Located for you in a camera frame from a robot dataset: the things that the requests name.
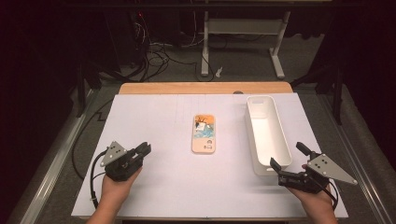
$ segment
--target phone case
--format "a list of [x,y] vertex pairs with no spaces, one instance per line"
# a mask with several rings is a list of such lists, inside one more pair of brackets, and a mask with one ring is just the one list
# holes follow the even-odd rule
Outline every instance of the phone case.
[[216,125],[213,115],[196,115],[192,124],[192,151],[210,154],[216,150]]

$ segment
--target white table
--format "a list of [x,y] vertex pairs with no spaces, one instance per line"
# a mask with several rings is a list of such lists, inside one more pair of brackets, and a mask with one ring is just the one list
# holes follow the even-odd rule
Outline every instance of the white table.
[[[295,144],[305,143],[320,152],[296,93],[270,94],[290,146],[293,163],[288,171],[300,172],[307,157]],[[93,157],[112,141],[126,148],[142,142],[152,151],[119,211],[122,219],[294,220],[305,218],[300,202],[276,177],[253,172],[245,125],[249,94],[139,94],[117,95]],[[192,119],[210,113],[217,121],[217,148],[212,155],[191,151]],[[97,164],[97,174],[103,172]],[[96,195],[102,178],[96,178]],[[94,211],[89,177],[84,179],[72,216],[88,218]],[[339,199],[339,218],[347,211]]]

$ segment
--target human hand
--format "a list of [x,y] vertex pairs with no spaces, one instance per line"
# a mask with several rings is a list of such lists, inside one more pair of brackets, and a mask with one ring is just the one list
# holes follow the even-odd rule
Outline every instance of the human hand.
[[334,211],[332,210],[332,198],[323,190],[317,194],[307,193],[297,189],[287,188],[294,194],[303,205],[306,215],[313,223],[327,224],[337,223]]
[[105,175],[102,182],[102,196],[96,211],[87,223],[112,223],[123,202],[129,195],[132,184],[142,171],[140,167],[126,181],[116,182]]
[[103,177],[102,196],[100,201],[106,201],[106,203],[111,203],[112,205],[120,209],[123,202],[129,195],[132,184],[134,183],[141,171],[142,167],[140,167],[126,181],[121,182],[113,181],[110,177],[105,175]]

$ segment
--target gray carpet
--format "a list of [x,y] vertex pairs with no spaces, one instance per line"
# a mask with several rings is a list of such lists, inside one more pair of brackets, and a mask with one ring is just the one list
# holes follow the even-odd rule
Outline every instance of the gray carpet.
[[[277,80],[267,51],[267,48],[271,46],[273,41],[274,39],[270,36],[260,38],[258,41],[230,40],[226,48],[222,49],[225,43],[221,39],[213,39],[210,42],[210,45],[213,47],[209,55],[210,65],[215,70],[215,73],[222,67],[220,77],[215,77],[213,81]],[[286,81],[293,81],[308,71],[320,42],[321,38],[303,40],[298,35],[286,38],[283,41],[279,58],[286,75]],[[196,71],[194,65],[169,62],[168,68],[163,73],[151,78],[149,81],[196,81],[195,75],[199,74],[201,69],[201,48],[176,49],[166,47],[166,52],[173,60],[183,63],[197,63]],[[347,172],[356,174],[356,170],[346,152],[346,141],[340,137],[340,127],[334,125],[332,117],[329,116],[329,109],[326,107],[326,104],[332,97],[330,95],[316,95],[313,87],[314,85],[312,84],[304,84],[296,88],[295,91],[299,93],[318,144],[323,152],[330,155]],[[83,126],[87,124],[88,118],[93,116],[93,119],[87,124],[84,132],[81,133],[81,137],[78,139],[75,147],[76,166],[82,175],[85,175],[88,170],[92,153],[96,148],[97,141],[105,125],[105,122],[101,119],[106,118],[111,103],[101,109],[101,112],[103,112],[101,119],[99,119],[99,114],[95,114],[95,112],[111,100],[117,94],[119,88],[120,83],[104,81],[103,88],[97,92],[97,97],[93,101],[90,110],[87,111],[87,118]],[[368,131],[346,88],[344,88],[343,92],[342,121],[343,125],[341,128],[345,131],[347,145],[353,147],[357,152],[359,161],[370,178],[372,185],[369,187],[376,189],[382,200],[381,202],[389,212],[395,211],[394,202],[396,202],[396,194],[394,192],[396,188],[396,174]],[[39,183],[47,171],[46,169],[48,169],[51,160],[56,154],[56,146],[61,143],[62,137],[58,139],[58,143],[54,143],[54,148],[49,151],[49,155],[42,162],[34,180],[25,191],[22,200],[15,208],[13,216],[9,219],[8,223],[19,223],[21,221]],[[70,216],[81,184],[82,181],[73,169],[70,153],[54,190],[49,196],[36,223],[84,223],[83,220]],[[364,186],[349,186],[343,183],[337,183],[337,186],[346,205],[346,210],[349,213],[349,218],[340,220],[340,223],[380,223],[378,220],[381,218],[376,215],[374,212],[375,207],[367,200],[369,196],[367,196]],[[396,220],[395,214],[391,213],[389,215],[392,220]]]

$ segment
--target white container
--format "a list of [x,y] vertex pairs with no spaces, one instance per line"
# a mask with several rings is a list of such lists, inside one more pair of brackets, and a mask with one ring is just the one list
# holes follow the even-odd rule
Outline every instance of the white container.
[[269,95],[249,96],[245,119],[254,172],[277,175],[271,168],[271,158],[283,169],[291,164],[291,155],[274,99]]

